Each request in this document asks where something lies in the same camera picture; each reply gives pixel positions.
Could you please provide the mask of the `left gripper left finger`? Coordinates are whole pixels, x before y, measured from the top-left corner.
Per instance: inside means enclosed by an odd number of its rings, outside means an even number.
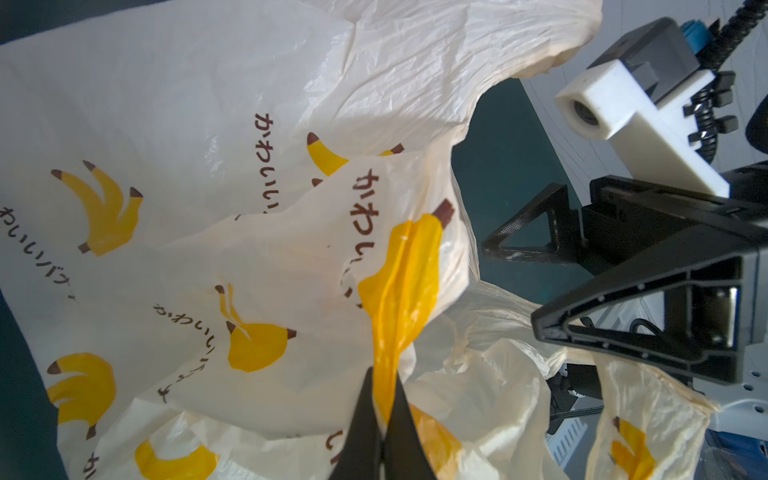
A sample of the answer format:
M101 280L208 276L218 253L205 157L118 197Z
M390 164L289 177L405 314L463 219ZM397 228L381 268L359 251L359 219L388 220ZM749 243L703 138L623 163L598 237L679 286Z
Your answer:
M329 480L376 480L380 477L383 439L373 400L373 368L365 375L339 460Z

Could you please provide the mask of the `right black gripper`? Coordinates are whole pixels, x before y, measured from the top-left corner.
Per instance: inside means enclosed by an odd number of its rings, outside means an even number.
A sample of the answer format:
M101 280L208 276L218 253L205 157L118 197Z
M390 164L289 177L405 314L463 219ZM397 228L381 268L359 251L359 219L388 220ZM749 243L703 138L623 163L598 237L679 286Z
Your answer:
M588 247L606 272L536 310L544 342L735 384L767 329L767 164L726 172L732 198L626 179L590 185ZM552 183L481 241L485 257L576 264L580 219Z

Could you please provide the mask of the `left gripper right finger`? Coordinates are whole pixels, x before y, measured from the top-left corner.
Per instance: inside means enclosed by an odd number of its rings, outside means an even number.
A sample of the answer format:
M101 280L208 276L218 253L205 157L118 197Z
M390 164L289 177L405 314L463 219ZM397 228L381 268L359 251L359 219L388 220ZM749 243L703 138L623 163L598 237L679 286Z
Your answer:
M388 480L435 480L400 378L395 382L395 398L384 438L383 465Z

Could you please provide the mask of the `cream banana-print plastic bag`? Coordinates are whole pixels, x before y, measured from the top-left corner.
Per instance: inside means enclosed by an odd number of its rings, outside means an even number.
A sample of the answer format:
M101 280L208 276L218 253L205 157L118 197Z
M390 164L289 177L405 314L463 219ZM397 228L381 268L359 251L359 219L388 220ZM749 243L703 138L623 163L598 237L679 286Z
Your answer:
M169 1L1 48L1 290L72 479L324 479L367 371L440 479L560 479L548 380L595 366L590 479L690 479L716 407L537 341L451 168L482 94L598 1Z

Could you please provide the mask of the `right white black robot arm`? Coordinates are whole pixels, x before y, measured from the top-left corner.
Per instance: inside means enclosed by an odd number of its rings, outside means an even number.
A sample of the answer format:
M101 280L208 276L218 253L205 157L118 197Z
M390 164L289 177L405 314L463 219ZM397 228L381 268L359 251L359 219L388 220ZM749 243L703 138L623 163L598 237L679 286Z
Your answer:
M542 342L601 351L719 384L741 380L767 332L767 166L712 162L734 116L724 63L765 18L661 18L617 40L556 96L570 128L610 143L627 177L569 205L551 184L482 243L505 261L578 264L592 279L533 313Z

